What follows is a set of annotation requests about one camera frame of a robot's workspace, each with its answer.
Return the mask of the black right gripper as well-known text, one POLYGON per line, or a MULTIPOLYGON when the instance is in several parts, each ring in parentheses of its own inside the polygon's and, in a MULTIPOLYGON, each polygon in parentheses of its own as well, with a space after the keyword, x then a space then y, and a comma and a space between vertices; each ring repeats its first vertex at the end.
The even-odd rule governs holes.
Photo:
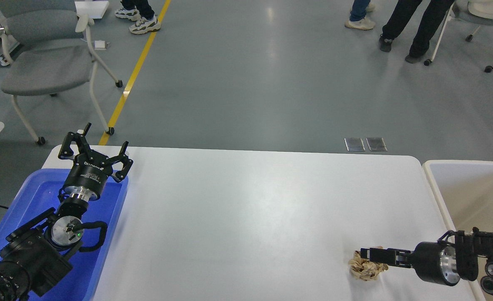
POLYGON ((460 281, 455 248, 449 244, 421 242, 413 253, 397 248, 361 248, 360 256, 375 263, 365 263, 369 269, 386 272, 389 268, 413 268, 426 282, 455 286, 460 281))

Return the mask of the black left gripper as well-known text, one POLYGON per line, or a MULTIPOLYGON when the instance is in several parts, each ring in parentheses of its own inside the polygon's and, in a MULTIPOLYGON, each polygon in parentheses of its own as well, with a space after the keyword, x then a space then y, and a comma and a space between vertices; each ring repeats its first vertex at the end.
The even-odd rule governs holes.
POLYGON ((126 154, 128 141, 124 141, 119 153, 110 158, 97 151, 92 151, 86 140, 91 126, 91 122, 88 122, 82 133, 68 132, 58 154, 61 160, 74 161, 64 183, 64 193, 80 194, 83 196, 82 200, 86 202, 98 200, 101 197, 109 176, 117 183, 123 181, 133 164, 133 160, 126 154), (78 148, 76 156, 71 148, 72 143, 76 143, 78 148), (121 163, 122 168, 112 173, 112 166, 117 163, 121 163))

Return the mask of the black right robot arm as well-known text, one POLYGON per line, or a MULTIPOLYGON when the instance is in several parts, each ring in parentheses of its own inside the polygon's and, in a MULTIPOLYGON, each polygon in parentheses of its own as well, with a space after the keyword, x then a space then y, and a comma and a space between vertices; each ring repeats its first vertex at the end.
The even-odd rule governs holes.
POLYGON ((436 242, 420 242, 413 251, 399 248, 361 248, 363 259, 400 268, 412 268, 425 282, 455 286, 460 280, 475 281, 479 258, 485 258, 480 288, 493 296, 493 232, 449 230, 436 242))

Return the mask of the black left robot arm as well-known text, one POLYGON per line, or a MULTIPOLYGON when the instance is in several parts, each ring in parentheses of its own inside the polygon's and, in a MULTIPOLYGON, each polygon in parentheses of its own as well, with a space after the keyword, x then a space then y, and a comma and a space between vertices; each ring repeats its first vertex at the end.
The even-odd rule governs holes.
POLYGON ((91 201, 99 200, 107 179, 120 183, 127 178, 133 160, 125 141, 116 156, 91 149, 82 132, 67 133, 59 159, 73 166, 59 189, 58 208, 48 208, 7 235, 0 250, 0 301, 27 301, 30 292, 43 296, 59 284, 73 266, 77 252, 94 252, 106 242, 109 223, 84 222, 91 201))

